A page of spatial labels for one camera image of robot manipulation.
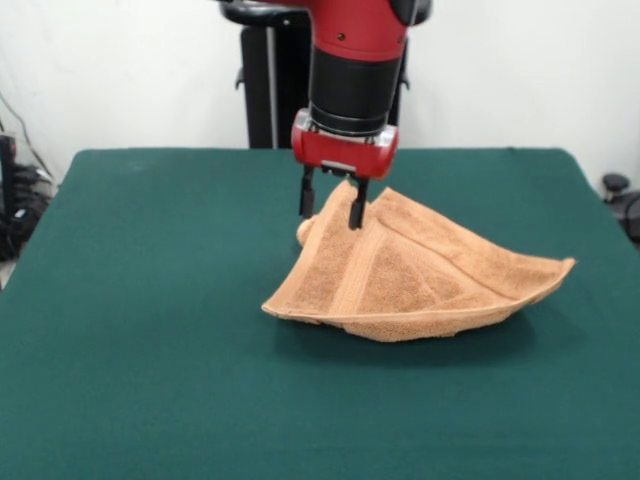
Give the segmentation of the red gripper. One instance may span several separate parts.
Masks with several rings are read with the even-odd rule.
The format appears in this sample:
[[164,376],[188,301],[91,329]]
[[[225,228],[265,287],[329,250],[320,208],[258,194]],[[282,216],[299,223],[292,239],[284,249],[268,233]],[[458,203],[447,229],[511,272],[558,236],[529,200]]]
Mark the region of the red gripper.
[[291,144],[296,161],[303,167],[299,215],[313,215],[314,168],[346,172],[355,179],[356,196],[351,204],[349,228],[362,228],[368,201],[370,180],[381,180],[390,171],[399,143],[398,129],[387,125],[373,137],[344,137],[317,129],[307,108],[300,109],[291,129]]

